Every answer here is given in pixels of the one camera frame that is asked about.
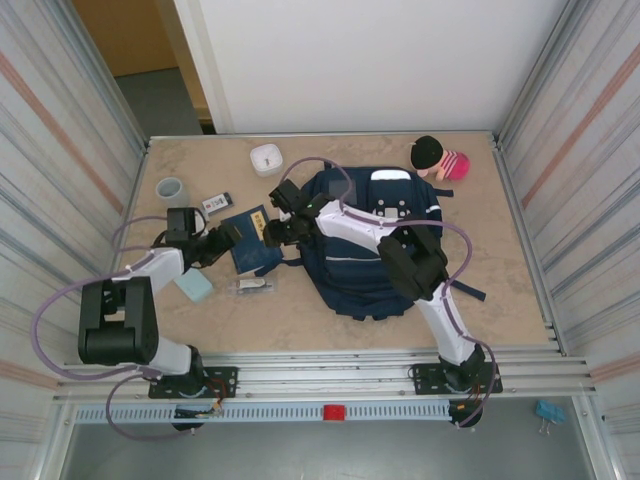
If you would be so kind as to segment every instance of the backpack strap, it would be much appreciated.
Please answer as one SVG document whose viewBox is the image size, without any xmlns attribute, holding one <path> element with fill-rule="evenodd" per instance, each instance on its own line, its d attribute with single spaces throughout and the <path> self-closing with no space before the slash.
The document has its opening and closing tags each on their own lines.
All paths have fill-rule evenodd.
<svg viewBox="0 0 640 480">
<path fill-rule="evenodd" d="M 442 190 L 440 188 L 434 188 L 433 191 L 436 194 L 436 197 L 453 197 L 453 190 L 451 189 Z"/>
<path fill-rule="evenodd" d="M 274 270 L 278 265 L 288 265 L 290 267 L 299 267 L 300 265 L 302 265 L 302 258 L 294 258 L 293 260 L 284 260 L 281 258 L 273 263 L 270 263 L 268 265 L 265 265 L 262 268 L 257 269 L 253 273 L 256 277 L 264 277 L 271 270 Z"/>
<path fill-rule="evenodd" d="M 487 298 L 487 294 L 485 292 L 478 290 L 477 288 L 470 287 L 466 283 L 459 282 L 458 280 L 451 282 L 451 286 L 466 293 L 467 295 L 471 295 L 473 298 L 476 298 L 481 302 L 484 302 Z"/>
</svg>

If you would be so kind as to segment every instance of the navy backpack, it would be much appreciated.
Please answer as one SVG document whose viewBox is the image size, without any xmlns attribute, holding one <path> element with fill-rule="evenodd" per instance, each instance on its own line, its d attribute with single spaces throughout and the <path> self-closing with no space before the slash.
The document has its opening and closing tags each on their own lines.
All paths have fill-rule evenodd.
<svg viewBox="0 0 640 480">
<path fill-rule="evenodd" d="M 372 174 L 381 170 L 403 172 L 401 175 L 408 178 L 372 179 Z M 354 184 L 345 203 L 377 215 L 402 218 L 412 214 L 442 221 L 436 195 L 453 196 L 453 192 L 436 190 L 415 173 L 397 167 L 345 167 L 345 171 Z M 311 198 L 319 193 L 338 198 L 346 189 L 347 181 L 335 168 L 317 173 L 302 187 Z M 429 229 L 438 240 L 442 237 L 441 227 Z M 298 244 L 298 250 L 300 259 L 279 263 L 303 265 L 325 303 L 339 315 L 382 320 L 402 315 L 413 306 L 413 301 L 393 288 L 380 257 L 364 247 L 339 238 L 314 237 Z M 264 267 L 256 271 L 256 276 L 265 275 L 276 266 Z"/>
</svg>

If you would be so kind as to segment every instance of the wooden tabletop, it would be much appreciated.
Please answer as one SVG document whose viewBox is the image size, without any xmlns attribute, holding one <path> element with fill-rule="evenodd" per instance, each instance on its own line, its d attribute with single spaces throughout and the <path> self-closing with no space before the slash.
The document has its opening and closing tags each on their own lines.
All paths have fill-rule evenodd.
<svg viewBox="0 0 640 480">
<path fill-rule="evenodd" d="M 471 160 L 468 176 L 453 188 L 454 198 L 441 198 L 444 220 L 466 230 L 474 254 L 460 280 L 484 290 L 480 302 L 454 290 L 454 298 L 471 333 L 494 345 L 547 343 L 527 266 L 522 254 L 502 184 L 483 134 L 435 134 L 446 149 L 464 152 Z M 256 146 L 275 143 L 285 165 L 307 156 L 323 156 L 347 166 L 401 166 L 410 168 L 411 143 L 419 135 L 355 135 L 157 139 L 152 142 L 134 208 L 134 217 L 162 215 L 164 206 L 155 195 L 156 184 L 175 176 L 187 186 L 191 204 L 229 192 L 234 207 L 211 218 L 220 219 L 263 204 L 271 218 L 275 209 L 268 193 L 279 176 L 258 177 L 249 159 Z M 322 164 L 307 163 L 290 178 L 301 186 Z M 150 244 L 164 230 L 162 222 L 132 226 L 127 245 Z M 443 249 L 453 272 L 465 256 L 465 245 L 445 231 Z M 285 258 L 295 258 L 292 247 Z M 123 263 L 140 253 L 130 253 Z M 170 283 L 155 298 L 159 328 L 163 336 L 192 344 L 201 352 L 302 351 L 368 348 L 433 347 L 435 340 L 418 310 L 402 317 L 364 322 L 334 314 L 316 292 L 304 268 L 278 267 L 277 292 L 231 296 L 227 283 L 236 278 L 230 254 L 202 270 L 215 291 L 199 304 L 192 303 Z"/>
</svg>

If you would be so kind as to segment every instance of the light blue sponge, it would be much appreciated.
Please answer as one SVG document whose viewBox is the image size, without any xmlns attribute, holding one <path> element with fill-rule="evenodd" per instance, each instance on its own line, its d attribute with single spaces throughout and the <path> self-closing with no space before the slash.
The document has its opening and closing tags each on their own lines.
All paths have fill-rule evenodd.
<svg viewBox="0 0 640 480">
<path fill-rule="evenodd" d="M 195 268 L 189 269 L 187 273 L 176 278 L 174 282 L 193 303 L 201 302 L 213 292 L 211 282 Z"/>
</svg>

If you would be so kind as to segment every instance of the black joint motor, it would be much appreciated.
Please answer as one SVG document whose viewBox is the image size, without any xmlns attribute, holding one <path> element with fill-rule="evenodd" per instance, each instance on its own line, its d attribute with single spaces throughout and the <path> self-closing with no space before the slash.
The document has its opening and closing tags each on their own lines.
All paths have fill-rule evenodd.
<svg viewBox="0 0 640 480">
<path fill-rule="evenodd" d="M 433 292 L 449 278 L 447 257 L 427 226 L 396 228 L 382 238 L 378 253 L 393 287 L 411 300 L 433 300 Z"/>
<path fill-rule="evenodd" d="M 167 247 L 179 248 L 184 258 L 185 271 L 194 263 L 200 267 L 213 265 L 225 252 L 231 250 L 242 238 L 233 225 L 220 225 L 204 234 L 204 228 L 196 231 L 196 217 L 205 218 L 197 208 L 169 208 L 167 210 Z"/>
<path fill-rule="evenodd" d="M 314 198 L 300 190 L 291 180 L 285 180 L 273 190 L 269 197 L 271 204 L 283 213 L 289 214 L 287 220 L 271 220 L 263 232 L 267 247 L 293 245 L 308 242 L 317 233 L 315 219 L 320 210 L 331 200 L 324 194 Z"/>
<path fill-rule="evenodd" d="M 114 319 L 119 313 L 123 318 Z M 83 363 L 148 365 L 158 341 L 149 277 L 104 280 L 82 288 L 78 355 Z"/>
<path fill-rule="evenodd" d="M 183 375 L 163 375 L 154 380 L 153 385 L 158 390 L 179 392 L 185 396 L 197 396 L 206 388 L 206 375 L 202 365 L 202 356 L 198 349 L 189 345 L 191 350 L 191 365 L 189 371 Z"/>
<path fill-rule="evenodd" d="M 484 365 L 485 355 L 482 347 L 477 345 L 473 353 L 460 365 L 454 365 L 440 357 L 442 370 L 447 383 L 456 392 L 466 392 L 478 381 L 478 374 Z"/>
</svg>

